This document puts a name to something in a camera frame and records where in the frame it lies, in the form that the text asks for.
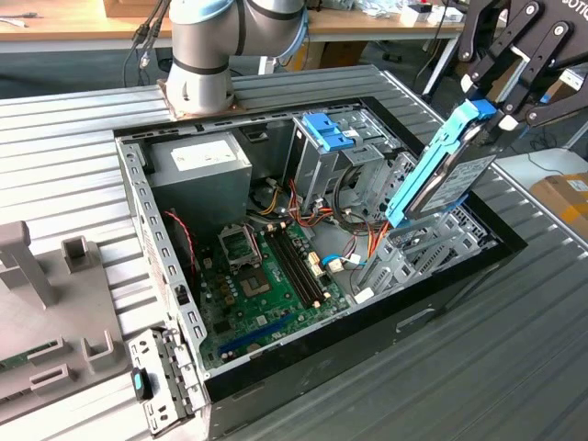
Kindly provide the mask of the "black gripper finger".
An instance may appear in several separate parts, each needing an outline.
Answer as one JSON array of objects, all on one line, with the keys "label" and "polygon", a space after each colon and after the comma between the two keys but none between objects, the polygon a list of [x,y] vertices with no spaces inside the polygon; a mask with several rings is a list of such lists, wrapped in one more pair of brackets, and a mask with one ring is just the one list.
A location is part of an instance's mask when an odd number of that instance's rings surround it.
[{"label": "black gripper finger", "polygon": [[586,83],[571,96],[545,105],[538,102],[559,71],[587,61],[585,20],[536,20],[523,26],[511,23],[493,43],[493,54],[501,59],[512,46],[528,62],[497,111],[494,127],[513,130],[522,123],[537,127],[587,109]]},{"label": "black gripper finger", "polygon": [[466,97],[486,96],[492,84],[515,62],[511,47],[542,15],[540,1],[472,1],[458,46],[468,66],[461,88]]}]

